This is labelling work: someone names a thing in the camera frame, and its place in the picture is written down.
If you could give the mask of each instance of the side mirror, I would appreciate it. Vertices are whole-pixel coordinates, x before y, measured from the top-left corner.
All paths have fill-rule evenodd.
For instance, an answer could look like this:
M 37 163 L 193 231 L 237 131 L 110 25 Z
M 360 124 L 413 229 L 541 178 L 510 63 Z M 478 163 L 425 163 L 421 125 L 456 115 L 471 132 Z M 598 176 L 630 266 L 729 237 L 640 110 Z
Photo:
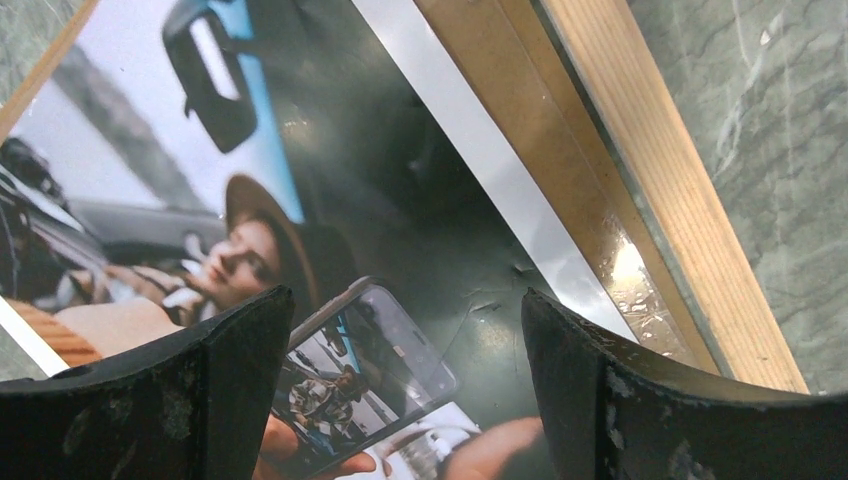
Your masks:
M 220 17 L 205 1 L 179 0 L 162 28 L 162 41 L 195 112 L 212 141 L 228 153 L 256 130 L 253 99 L 238 53 Z

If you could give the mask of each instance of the wooden strip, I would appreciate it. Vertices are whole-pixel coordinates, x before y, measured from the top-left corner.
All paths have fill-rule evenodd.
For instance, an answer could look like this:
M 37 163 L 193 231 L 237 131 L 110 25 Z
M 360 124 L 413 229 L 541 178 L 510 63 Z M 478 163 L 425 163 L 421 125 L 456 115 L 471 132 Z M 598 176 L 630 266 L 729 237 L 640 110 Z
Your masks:
M 417 0 L 605 287 L 620 222 L 671 311 L 694 364 L 716 363 L 609 152 L 526 0 Z
M 50 47 L 44 52 L 41 59 L 30 70 L 29 74 L 21 82 L 21 85 L 12 94 L 9 101 L 0 109 L 0 139 L 6 138 L 12 127 L 15 126 L 18 119 L 23 115 L 24 110 L 35 98 L 35 95 L 41 90 L 41 87 L 53 74 L 53 70 L 59 65 L 62 57 L 68 53 L 71 46 L 79 36 L 82 27 L 85 26 L 88 19 L 91 17 L 91 12 L 97 6 L 98 0 L 86 0 L 79 10 L 65 25 L 65 28 L 59 33 Z
M 625 0 L 542 0 L 733 375 L 808 392 Z

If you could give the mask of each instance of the wide-brimmed hat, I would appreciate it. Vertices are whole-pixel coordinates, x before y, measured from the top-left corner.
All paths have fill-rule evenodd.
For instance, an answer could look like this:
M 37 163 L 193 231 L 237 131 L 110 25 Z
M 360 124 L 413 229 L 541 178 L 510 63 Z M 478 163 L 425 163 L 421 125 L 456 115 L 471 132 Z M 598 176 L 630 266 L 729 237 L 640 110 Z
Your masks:
M 342 375 L 348 374 L 351 378 L 353 378 L 353 391 L 352 392 L 344 392 L 346 395 L 351 397 L 354 402 L 358 402 L 362 399 L 362 394 L 367 392 L 371 387 L 368 384 L 368 378 L 365 375 L 357 372 L 352 366 L 345 365 L 342 369 Z
M 245 218 L 259 216 L 274 231 L 282 283 L 294 293 L 295 322 L 318 310 L 356 279 L 350 247 L 335 229 L 292 222 L 274 197 L 247 175 L 227 184 L 227 230 Z

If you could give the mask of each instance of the smartphone in hand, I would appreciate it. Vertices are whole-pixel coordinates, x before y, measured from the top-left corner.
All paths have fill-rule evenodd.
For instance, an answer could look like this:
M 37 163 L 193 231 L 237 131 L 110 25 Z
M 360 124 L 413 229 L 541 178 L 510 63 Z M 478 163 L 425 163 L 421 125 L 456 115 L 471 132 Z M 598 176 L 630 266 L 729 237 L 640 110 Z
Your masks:
M 329 470 L 445 404 L 458 381 L 395 297 L 363 278 L 292 332 L 272 413 L 295 479 Z

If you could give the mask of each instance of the white paper edge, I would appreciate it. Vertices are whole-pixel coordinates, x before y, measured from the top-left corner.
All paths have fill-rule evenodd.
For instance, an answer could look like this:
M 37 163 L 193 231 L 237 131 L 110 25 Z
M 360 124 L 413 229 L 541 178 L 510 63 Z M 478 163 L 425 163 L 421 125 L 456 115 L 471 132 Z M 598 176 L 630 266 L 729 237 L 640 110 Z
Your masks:
M 6 300 L 0 298 L 0 327 L 9 334 L 48 377 L 67 370 L 68 364 L 47 345 Z
M 597 325 L 637 341 L 415 3 L 352 1 L 465 159 L 559 301 Z

